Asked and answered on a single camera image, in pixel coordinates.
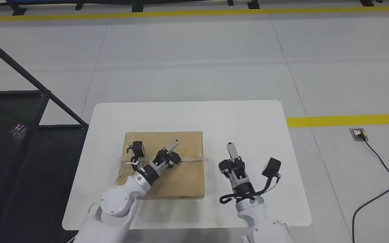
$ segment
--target yellow stripe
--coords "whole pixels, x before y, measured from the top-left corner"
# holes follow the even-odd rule
[[[389,115],[339,115],[333,117],[288,117],[286,123],[290,128],[307,128],[311,126],[361,126],[389,125]]]
[[[279,15],[296,13],[350,13],[350,12],[389,12],[389,7],[336,7],[306,9],[235,9],[235,10],[175,10],[143,13],[98,13],[87,15],[36,15],[0,16],[0,21],[53,21],[53,20],[85,20],[85,19],[126,19],[155,18],[175,16],[220,16],[220,15]]]

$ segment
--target black cable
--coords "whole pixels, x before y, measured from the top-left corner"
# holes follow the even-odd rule
[[[369,149],[372,150],[372,152],[374,152],[378,159],[380,160],[381,164],[385,167],[385,169],[388,171],[389,173],[389,169],[388,167],[386,166],[386,164],[384,163],[384,161],[382,161],[381,157],[377,154],[377,152],[368,144],[368,142],[366,142],[366,138],[365,138],[365,135],[363,134],[358,134],[358,138],[362,139],[366,145],[369,147]],[[355,243],[355,217],[357,216],[357,213],[359,212],[359,210],[361,210],[364,206],[370,204],[371,202],[374,202],[375,200],[377,200],[378,198],[382,197],[383,195],[389,193],[389,190],[386,190],[384,191],[383,193],[381,193],[380,195],[376,196],[375,198],[371,199],[370,201],[368,201],[367,203],[363,204],[362,206],[360,206],[354,213],[353,215],[353,243]]]
[[[372,152],[374,152],[376,155],[377,155],[377,157],[378,157],[378,159],[381,161],[381,164],[385,167],[385,169],[388,171],[388,173],[389,173],[389,169],[388,169],[388,167],[386,166],[386,164],[384,163],[384,161],[382,161],[382,159],[381,159],[381,157],[379,157],[379,155],[377,154],[377,152],[376,151],[374,151],[374,149],[366,142],[366,139],[362,139],[365,143],[366,143],[366,145],[372,150]]]

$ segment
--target white table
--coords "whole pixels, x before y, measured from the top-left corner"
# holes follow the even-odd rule
[[[234,142],[254,188],[270,157],[282,162],[280,183],[263,197],[269,216],[289,225],[312,221],[291,138],[279,101],[205,101],[101,103],[96,105],[63,218],[65,230],[78,230],[89,206],[115,181],[125,132],[202,131],[205,162],[203,199],[141,200],[131,228],[234,228],[246,223],[236,216],[232,193],[218,169]]]

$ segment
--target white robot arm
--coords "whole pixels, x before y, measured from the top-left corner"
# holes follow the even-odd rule
[[[131,148],[135,156],[131,158],[134,172],[122,186],[110,187],[103,194],[96,210],[90,213],[75,243],[122,243],[139,206],[139,196],[146,195],[152,184],[168,169],[181,162],[173,149],[178,140],[158,151],[155,159],[143,168],[139,158],[144,157],[142,142],[134,142]]]
[[[233,143],[227,144],[230,154],[229,160],[219,163],[220,172],[230,180],[233,194],[224,195],[220,198],[220,203],[226,204],[232,198],[236,199],[235,208],[238,217],[247,222],[248,228],[242,243],[292,243],[289,232],[285,225],[274,222],[266,214],[266,206],[261,197],[269,187],[273,177],[277,177],[277,183],[281,178],[278,171],[281,162],[270,158],[262,175],[267,177],[267,182],[263,190],[255,192],[249,176],[246,174],[245,164],[238,155]]]
[[[123,186],[113,186],[102,196],[97,210],[89,215],[75,238],[76,243],[122,243],[134,219],[139,206],[139,196],[145,195],[152,184],[166,170],[181,162],[178,154],[173,152],[178,140],[162,148],[154,160],[143,168],[139,165],[139,157],[143,157],[142,142],[134,142],[135,156],[131,158],[134,172],[127,178]],[[268,178],[265,188],[255,192],[245,171],[245,164],[238,155],[233,143],[227,144],[229,160],[223,160],[219,169],[230,180],[233,194],[220,198],[220,203],[226,204],[232,198],[236,199],[238,217],[247,224],[247,233],[242,237],[242,243],[292,243],[287,228],[279,222],[274,222],[266,215],[266,206],[261,197],[268,190],[273,177],[280,178],[278,170],[281,162],[270,158],[262,175]]]

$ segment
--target cardboard box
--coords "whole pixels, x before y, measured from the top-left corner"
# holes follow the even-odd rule
[[[146,199],[201,199],[205,194],[204,157],[202,151],[202,132],[127,132],[122,151],[122,162],[117,180],[118,185],[124,185],[127,177],[134,171],[127,161],[134,155],[127,146],[134,141],[143,141],[145,162],[153,160],[159,150],[174,139],[179,144],[174,149],[182,162],[166,171],[154,183]]]

